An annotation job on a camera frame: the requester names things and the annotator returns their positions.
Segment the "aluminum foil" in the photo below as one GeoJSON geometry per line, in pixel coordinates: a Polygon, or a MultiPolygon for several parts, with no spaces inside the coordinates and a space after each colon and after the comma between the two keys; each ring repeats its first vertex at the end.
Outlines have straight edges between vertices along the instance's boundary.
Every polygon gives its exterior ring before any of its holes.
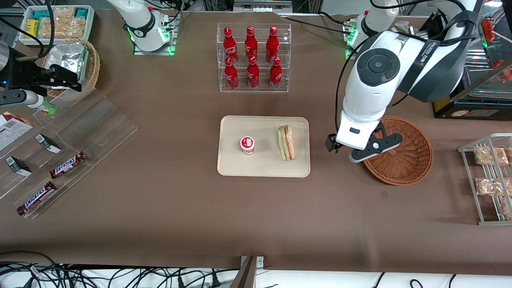
{"type": "MultiPolygon", "coordinates": [[[[45,68],[49,69],[52,64],[60,65],[78,75],[78,81],[85,78],[85,69],[89,51],[82,43],[56,45],[48,53],[45,68]]],[[[68,89],[68,87],[53,87],[51,89],[68,89]]]]}

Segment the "clear acrylic shelf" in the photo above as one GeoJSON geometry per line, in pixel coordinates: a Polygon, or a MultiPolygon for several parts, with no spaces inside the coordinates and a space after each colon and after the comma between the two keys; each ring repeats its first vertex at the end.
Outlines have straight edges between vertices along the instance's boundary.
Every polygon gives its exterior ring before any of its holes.
{"type": "Polygon", "coordinates": [[[286,93],[290,89],[290,62],[291,62],[291,24],[239,24],[239,23],[219,23],[217,25],[217,63],[219,67],[219,89],[223,92],[273,92],[286,93]],[[248,60],[245,55],[245,38],[247,36],[247,27],[254,27],[254,35],[258,40],[258,67],[260,67],[260,85],[251,88],[247,84],[247,66],[248,60]],[[281,58],[281,67],[283,68],[282,82],[277,90],[270,88],[270,67],[271,63],[265,60],[266,44],[269,36],[270,27],[276,26],[278,29],[279,52],[281,58]],[[226,67],[226,54],[224,52],[224,28],[230,27],[233,38],[237,42],[238,62],[234,65],[238,72],[238,88],[232,90],[228,85],[224,69],[226,67]]]}
{"type": "Polygon", "coordinates": [[[51,181],[57,190],[23,215],[35,218],[137,130],[100,90],[78,101],[72,100],[73,93],[68,90],[52,100],[57,105],[54,115],[38,112],[29,117],[33,128],[0,150],[0,201],[13,204],[13,213],[51,181]],[[61,151],[54,154],[44,149],[35,139],[39,133],[52,138],[61,151]],[[80,151],[87,160],[51,179],[50,171],[80,151]],[[12,172],[5,163],[9,156],[25,161],[32,174],[23,177],[12,172]]]}

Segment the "white storage bin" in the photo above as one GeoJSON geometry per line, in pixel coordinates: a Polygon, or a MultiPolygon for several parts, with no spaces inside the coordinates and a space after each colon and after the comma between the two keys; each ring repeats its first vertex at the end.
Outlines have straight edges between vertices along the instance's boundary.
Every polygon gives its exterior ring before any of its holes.
{"type": "MultiPolygon", "coordinates": [[[[74,7],[75,9],[87,9],[88,10],[87,19],[86,19],[86,29],[83,32],[82,39],[89,40],[89,36],[91,34],[91,29],[93,26],[94,9],[89,5],[52,5],[52,10],[55,10],[55,8],[58,8],[58,7],[74,7]]],[[[22,26],[21,26],[21,29],[23,31],[26,31],[26,29],[27,29],[27,20],[34,18],[34,11],[40,11],[40,10],[47,11],[48,8],[46,6],[29,6],[27,8],[27,10],[24,13],[23,22],[22,22],[22,26]]],[[[39,40],[41,41],[41,43],[43,43],[43,45],[48,45],[50,43],[50,39],[40,38],[39,40]]],[[[67,38],[54,39],[53,44],[54,45],[60,44],[64,40],[67,40],[67,38]]],[[[36,40],[34,40],[22,33],[19,34],[19,41],[25,45],[34,45],[34,46],[39,45],[36,42],[36,40]]]]}

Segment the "basket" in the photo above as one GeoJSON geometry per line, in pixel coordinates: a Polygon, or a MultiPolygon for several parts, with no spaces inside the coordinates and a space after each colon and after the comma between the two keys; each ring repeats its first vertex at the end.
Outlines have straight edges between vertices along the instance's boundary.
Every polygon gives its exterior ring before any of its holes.
{"type": "MultiPolygon", "coordinates": [[[[85,96],[89,95],[96,87],[96,82],[98,81],[99,76],[99,67],[100,67],[100,61],[99,61],[99,55],[98,52],[96,52],[96,49],[94,49],[94,46],[83,39],[80,38],[74,38],[74,39],[66,39],[62,41],[60,44],[73,44],[73,43],[82,43],[87,46],[89,49],[89,59],[87,61],[87,67],[86,67],[86,84],[82,87],[81,92],[75,92],[73,93],[67,93],[65,100],[80,100],[84,98],[85,96]]],[[[46,60],[48,57],[44,57],[43,59],[43,67],[46,64],[46,60]]],[[[68,89],[46,89],[48,91],[48,96],[51,97],[57,97],[60,94],[62,94],[64,91],[67,91],[68,89]]]]}
{"type": "MultiPolygon", "coordinates": [[[[402,135],[402,143],[364,161],[375,177],[391,185],[406,186],[422,181],[432,168],[434,153],[430,141],[412,122],[395,116],[382,118],[388,135],[402,135]]],[[[382,132],[374,134],[382,138],[382,132]]]]}

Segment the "red coca-cola bottle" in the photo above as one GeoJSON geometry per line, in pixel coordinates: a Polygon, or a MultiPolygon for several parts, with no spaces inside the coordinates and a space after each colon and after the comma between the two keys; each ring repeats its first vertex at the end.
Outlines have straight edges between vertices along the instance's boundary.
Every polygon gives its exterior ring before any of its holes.
{"type": "Polygon", "coordinates": [[[249,66],[247,66],[247,85],[251,88],[256,88],[260,84],[260,67],[256,64],[256,57],[249,59],[249,66]]]}
{"type": "Polygon", "coordinates": [[[245,38],[245,54],[247,55],[247,59],[251,59],[251,57],[256,57],[258,59],[258,41],[254,36],[254,27],[247,27],[247,38],[245,38]]]}
{"type": "Polygon", "coordinates": [[[272,63],[274,58],[278,55],[279,51],[279,39],[278,29],[274,26],[270,27],[270,36],[267,40],[267,56],[265,57],[267,62],[272,63]]]}
{"type": "Polygon", "coordinates": [[[237,42],[234,40],[231,28],[229,27],[224,28],[224,51],[226,52],[226,57],[233,60],[233,64],[238,62],[237,42]]]}
{"type": "Polygon", "coordinates": [[[281,68],[281,58],[276,56],[274,58],[274,65],[270,67],[270,87],[274,90],[279,89],[281,84],[281,75],[283,74],[283,68],[281,68]]]}
{"type": "Polygon", "coordinates": [[[229,85],[229,89],[233,90],[238,87],[238,73],[237,69],[233,66],[233,60],[231,58],[226,58],[224,74],[226,74],[226,81],[229,85]]]}

